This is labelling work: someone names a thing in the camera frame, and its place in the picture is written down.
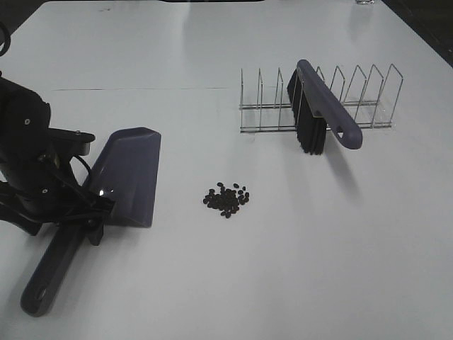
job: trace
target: purple dustpan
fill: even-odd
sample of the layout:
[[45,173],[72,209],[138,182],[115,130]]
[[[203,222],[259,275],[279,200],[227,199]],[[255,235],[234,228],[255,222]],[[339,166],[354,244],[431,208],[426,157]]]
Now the purple dustpan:
[[91,172],[90,191],[115,202],[109,225],[151,227],[161,135],[145,127],[114,132]]

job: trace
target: metal dish rack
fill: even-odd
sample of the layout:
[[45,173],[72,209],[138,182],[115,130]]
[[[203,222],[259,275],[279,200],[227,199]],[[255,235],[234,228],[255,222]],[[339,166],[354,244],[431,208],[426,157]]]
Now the metal dish rack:
[[[316,72],[326,83],[326,78],[320,67],[316,68]],[[403,86],[403,75],[394,64],[390,64],[385,77],[375,64],[371,66],[367,75],[357,65],[346,91],[344,91],[346,78],[342,69],[337,65],[330,84],[327,83],[326,85],[362,129],[391,128],[396,103]],[[264,86],[261,69],[258,69],[256,103],[255,96],[253,96],[253,103],[250,103],[252,99],[246,98],[246,94],[244,93],[243,70],[241,69],[241,97],[239,101],[241,132],[288,132],[296,130],[291,103],[280,68],[277,72],[276,86]]]

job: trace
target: white table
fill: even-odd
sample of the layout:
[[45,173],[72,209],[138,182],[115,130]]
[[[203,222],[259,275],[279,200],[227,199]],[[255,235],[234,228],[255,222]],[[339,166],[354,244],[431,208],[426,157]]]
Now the white table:
[[[239,134],[240,68],[301,58],[395,63],[396,127],[320,157]],[[114,130],[162,134],[153,227],[84,244],[44,317],[19,300],[54,229],[1,223],[0,339],[453,337],[453,71],[380,1],[47,3],[0,69],[96,135],[89,164]],[[219,180],[251,192],[230,220],[200,202]]]

